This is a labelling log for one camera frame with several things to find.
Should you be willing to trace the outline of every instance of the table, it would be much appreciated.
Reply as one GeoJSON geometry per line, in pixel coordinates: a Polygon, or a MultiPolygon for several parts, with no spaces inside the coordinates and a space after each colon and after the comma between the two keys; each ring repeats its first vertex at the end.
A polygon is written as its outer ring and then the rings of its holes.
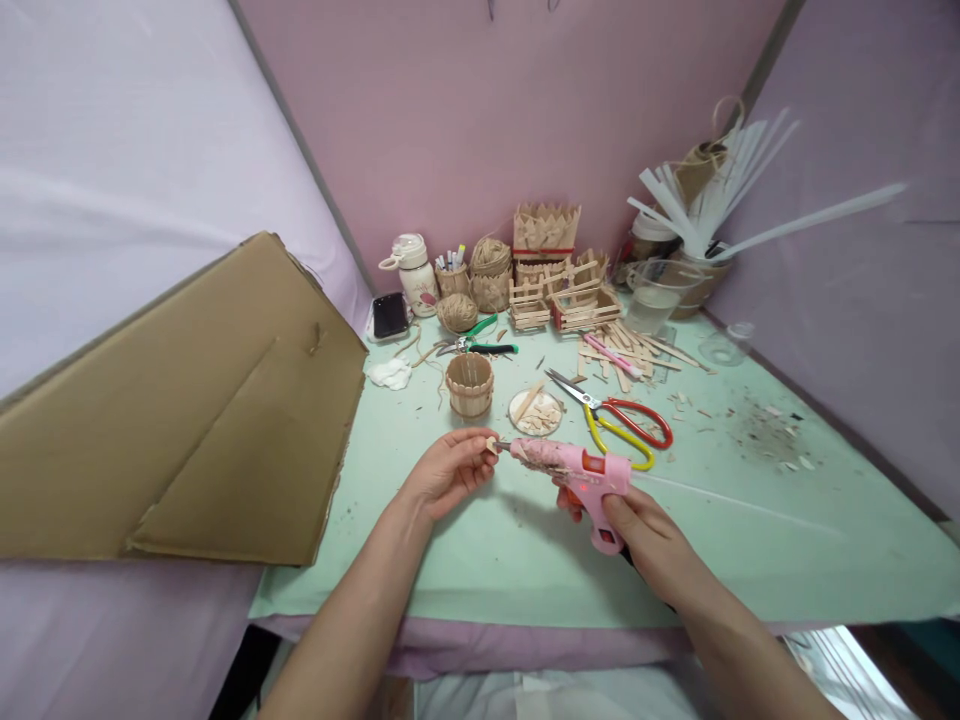
{"type": "MultiPolygon", "coordinates": [[[[713,327],[703,318],[676,326],[677,346],[698,357],[697,346],[713,327]]],[[[424,321],[420,348],[439,337],[438,323],[424,321]]],[[[574,336],[559,338],[550,329],[532,335],[511,329],[508,341],[520,354],[514,362],[494,361],[494,401],[485,422],[511,438],[510,399],[548,367],[576,375],[577,346],[574,336]]],[[[368,363],[384,362],[396,350],[374,347],[368,363]]],[[[604,384],[593,377],[596,363],[587,368],[589,392],[622,395],[615,378],[604,384]]],[[[870,623],[960,610],[960,550],[932,522],[755,362],[716,370],[671,371],[654,389],[634,384],[629,397],[673,426],[674,446],[656,453],[652,473],[690,487],[638,484],[731,590],[768,622],[870,623]],[[692,402],[682,412],[667,399],[677,391],[692,402]],[[795,437],[785,425],[796,427],[795,437]],[[804,467],[801,456],[815,469],[804,467]]],[[[421,453],[464,425],[447,398],[439,398],[440,379],[437,370],[421,366],[403,391],[367,384],[317,562],[268,570],[251,617],[309,615],[322,604],[421,453]]],[[[593,448],[580,408],[559,389],[551,392],[567,404],[552,439],[593,448]]],[[[627,451],[608,438],[613,452],[627,451]]],[[[675,627],[677,618],[623,560],[597,553],[587,529],[557,511],[554,498],[546,476],[501,456],[494,481],[437,527],[409,615],[535,628],[675,627]]]]}

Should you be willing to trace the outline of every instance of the small glass jar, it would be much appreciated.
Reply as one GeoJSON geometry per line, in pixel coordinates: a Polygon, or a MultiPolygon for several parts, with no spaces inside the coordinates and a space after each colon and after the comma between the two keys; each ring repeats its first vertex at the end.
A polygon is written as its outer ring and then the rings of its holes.
{"type": "Polygon", "coordinates": [[[748,322],[727,325],[700,343],[700,354],[714,365],[739,365],[750,354],[753,329],[753,323],[748,322]]]}

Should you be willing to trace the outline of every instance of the red-handled scissors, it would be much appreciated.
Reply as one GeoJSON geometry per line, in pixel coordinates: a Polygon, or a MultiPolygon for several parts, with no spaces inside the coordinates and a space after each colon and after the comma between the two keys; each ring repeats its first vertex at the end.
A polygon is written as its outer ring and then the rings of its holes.
{"type": "Polygon", "coordinates": [[[646,441],[648,444],[657,448],[658,450],[666,450],[668,447],[673,445],[673,431],[670,429],[670,426],[667,424],[667,421],[660,417],[659,413],[651,410],[646,405],[641,405],[640,403],[632,402],[630,400],[622,400],[620,398],[607,398],[606,400],[597,400],[595,397],[588,395],[580,389],[580,386],[574,382],[571,382],[563,375],[558,373],[556,370],[547,370],[547,375],[553,380],[557,385],[559,385],[563,390],[570,395],[570,397],[575,398],[583,405],[583,413],[587,418],[587,426],[590,428],[590,435],[593,437],[593,441],[596,443],[597,447],[600,448],[600,451],[606,455],[607,454],[607,445],[603,442],[603,438],[600,437],[600,433],[597,430],[597,423],[600,423],[607,430],[612,432],[614,435],[626,440],[628,443],[633,445],[637,450],[643,453],[643,456],[646,458],[646,462],[643,464],[634,463],[634,470],[649,470],[653,467],[654,458],[653,453],[650,452],[650,448],[641,442],[641,439],[646,441]],[[637,425],[633,420],[628,418],[620,408],[626,408],[627,410],[636,410],[643,415],[646,415],[648,418],[653,420],[657,425],[660,426],[660,429],[663,431],[663,440],[654,437],[646,430],[637,425]],[[626,426],[626,430],[617,427],[612,422],[606,418],[600,417],[598,411],[607,410],[611,415],[616,417],[620,422],[626,426]]]}

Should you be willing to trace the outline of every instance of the white water bottle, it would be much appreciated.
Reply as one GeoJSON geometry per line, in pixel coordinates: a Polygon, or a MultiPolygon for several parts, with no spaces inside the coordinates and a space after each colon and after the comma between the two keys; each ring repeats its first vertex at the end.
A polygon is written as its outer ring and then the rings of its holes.
{"type": "Polygon", "coordinates": [[[393,241],[393,251],[377,267],[381,270],[400,268],[403,294],[418,317],[437,314],[437,278],[427,257],[427,245],[423,236],[404,233],[393,241]]]}

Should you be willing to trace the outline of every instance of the pink cloth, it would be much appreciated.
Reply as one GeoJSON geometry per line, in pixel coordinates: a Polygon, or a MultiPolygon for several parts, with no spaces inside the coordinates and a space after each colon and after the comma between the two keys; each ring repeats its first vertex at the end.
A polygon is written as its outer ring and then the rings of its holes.
{"type": "MultiPolygon", "coordinates": [[[[254,623],[297,642],[312,615],[270,615],[254,623]]],[[[773,623],[775,635],[829,623],[773,623]]],[[[387,664],[392,675],[429,680],[446,673],[497,670],[604,670],[692,652],[683,628],[603,630],[483,625],[405,618],[387,664]]]]}

